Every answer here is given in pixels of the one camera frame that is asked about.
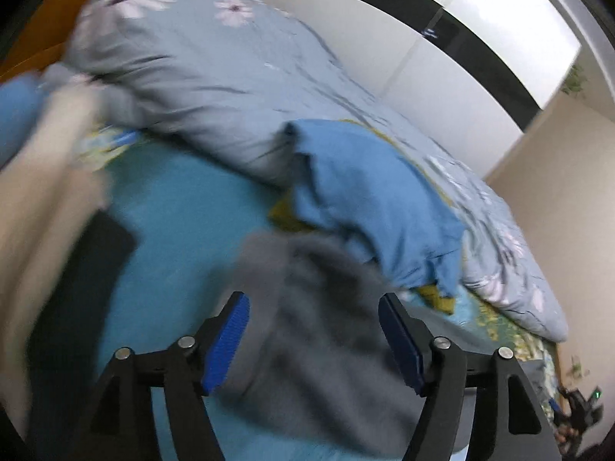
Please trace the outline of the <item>person's right hand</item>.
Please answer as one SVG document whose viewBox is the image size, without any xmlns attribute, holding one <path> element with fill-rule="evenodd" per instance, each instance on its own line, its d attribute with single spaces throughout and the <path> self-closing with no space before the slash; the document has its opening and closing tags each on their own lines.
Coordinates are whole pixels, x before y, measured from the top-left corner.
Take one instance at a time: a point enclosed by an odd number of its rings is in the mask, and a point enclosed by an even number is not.
<svg viewBox="0 0 615 461">
<path fill-rule="evenodd" d="M 583 441 L 582 435 L 578 430 L 562 423 L 553 432 L 553 436 L 555 436 L 555 442 L 563 458 L 574 458 L 577 455 Z"/>
</svg>

